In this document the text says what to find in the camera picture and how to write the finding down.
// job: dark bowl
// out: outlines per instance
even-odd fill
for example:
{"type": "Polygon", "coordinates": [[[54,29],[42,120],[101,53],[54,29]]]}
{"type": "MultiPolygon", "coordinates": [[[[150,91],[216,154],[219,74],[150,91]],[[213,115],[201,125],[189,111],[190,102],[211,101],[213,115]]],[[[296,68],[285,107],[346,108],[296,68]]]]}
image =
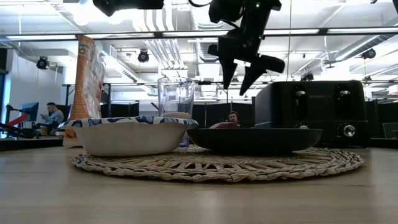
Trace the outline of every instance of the dark bowl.
{"type": "Polygon", "coordinates": [[[314,146],[320,129],[251,128],[189,129],[189,138],[212,152],[235,155],[286,156],[314,146]]]}

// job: round woven placemat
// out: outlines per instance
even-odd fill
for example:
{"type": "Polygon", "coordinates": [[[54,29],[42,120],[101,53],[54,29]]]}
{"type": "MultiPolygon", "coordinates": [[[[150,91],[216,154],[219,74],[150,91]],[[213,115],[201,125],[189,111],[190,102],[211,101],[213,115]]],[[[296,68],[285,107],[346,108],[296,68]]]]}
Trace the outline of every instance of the round woven placemat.
{"type": "Polygon", "coordinates": [[[106,175],[194,182],[301,179],[339,174],[363,163],[364,160],[352,152],[315,148],[297,151],[290,157],[216,156],[207,149],[191,147],[167,154],[128,158],[80,154],[72,160],[74,166],[106,175]]]}

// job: ceiling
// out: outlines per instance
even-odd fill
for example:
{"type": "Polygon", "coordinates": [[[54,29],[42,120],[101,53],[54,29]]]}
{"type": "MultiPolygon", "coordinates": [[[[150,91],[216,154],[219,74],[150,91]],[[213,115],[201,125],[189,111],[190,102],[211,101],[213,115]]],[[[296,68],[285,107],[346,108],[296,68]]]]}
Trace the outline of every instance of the ceiling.
{"type": "MultiPolygon", "coordinates": [[[[322,27],[384,27],[391,26],[391,22],[398,23],[398,15],[392,1],[378,0],[370,4],[367,0],[280,0],[282,9],[272,11],[267,24],[267,29],[305,28],[314,29],[322,27]]],[[[115,24],[112,19],[101,15],[96,9],[84,8],[85,11],[76,8],[74,3],[63,3],[62,0],[0,0],[0,35],[10,34],[76,34],[76,33],[109,33],[109,32],[134,32],[137,30],[138,19],[136,11],[124,12],[119,15],[121,21],[115,24]]],[[[172,0],[171,21],[173,28],[178,31],[193,30],[197,28],[197,22],[209,23],[206,9],[192,9],[187,0],[172,0]]],[[[163,23],[167,24],[167,10],[163,10],[163,23]]],[[[155,12],[152,18],[155,24],[155,12]]],[[[299,79],[306,71],[313,72],[316,80],[362,80],[367,75],[374,75],[373,80],[390,80],[398,78],[397,69],[393,69],[398,56],[395,51],[398,47],[398,38],[393,37],[373,47],[376,51],[374,59],[350,58],[344,62],[333,64],[334,68],[322,66],[321,59],[326,55],[335,54],[364,38],[363,36],[328,36],[328,37],[268,37],[262,41],[260,53],[275,56],[285,60],[283,73],[264,74],[259,81],[269,82],[284,81],[287,78],[299,79]],[[317,58],[321,53],[327,53],[322,58],[317,58]]],[[[177,45],[183,64],[186,66],[187,76],[196,79],[211,79],[222,81],[220,66],[214,63],[206,63],[198,58],[199,46],[197,39],[177,39],[177,45]]],[[[112,45],[119,53],[118,60],[135,76],[139,82],[155,82],[159,75],[159,62],[149,50],[149,61],[139,63],[137,56],[140,49],[147,49],[148,44],[144,40],[106,40],[96,43],[107,50],[112,45]]],[[[3,47],[16,48],[15,43],[4,43],[3,47]]],[[[170,58],[172,53],[165,42],[164,45],[170,58]]],[[[72,62],[65,62],[65,55],[54,55],[53,62],[73,67],[77,55],[78,44],[70,42],[23,42],[21,50],[23,54],[37,58],[39,50],[66,49],[70,52],[72,62]]],[[[244,75],[244,65],[239,65],[236,76],[241,81],[244,75]]],[[[376,94],[385,94],[385,89],[391,84],[371,85],[367,91],[376,94]]],[[[253,86],[260,89],[263,85],[253,86]]],[[[114,91],[143,91],[136,86],[115,87],[114,91]]]]}

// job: person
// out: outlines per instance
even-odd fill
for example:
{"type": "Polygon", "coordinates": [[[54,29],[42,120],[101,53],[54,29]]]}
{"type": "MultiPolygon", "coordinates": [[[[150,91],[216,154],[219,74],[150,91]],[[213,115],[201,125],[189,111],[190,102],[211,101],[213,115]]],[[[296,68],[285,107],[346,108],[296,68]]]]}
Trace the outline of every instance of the person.
{"type": "Polygon", "coordinates": [[[42,119],[45,121],[45,124],[53,124],[53,122],[60,124],[63,122],[63,113],[62,111],[58,110],[55,103],[47,103],[47,110],[49,113],[51,113],[51,116],[47,114],[42,115],[42,119]]]}
{"type": "Polygon", "coordinates": [[[229,113],[229,117],[228,117],[228,121],[234,124],[238,124],[239,120],[238,120],[238,113],[235,111],[231,111],[229,113]]]}

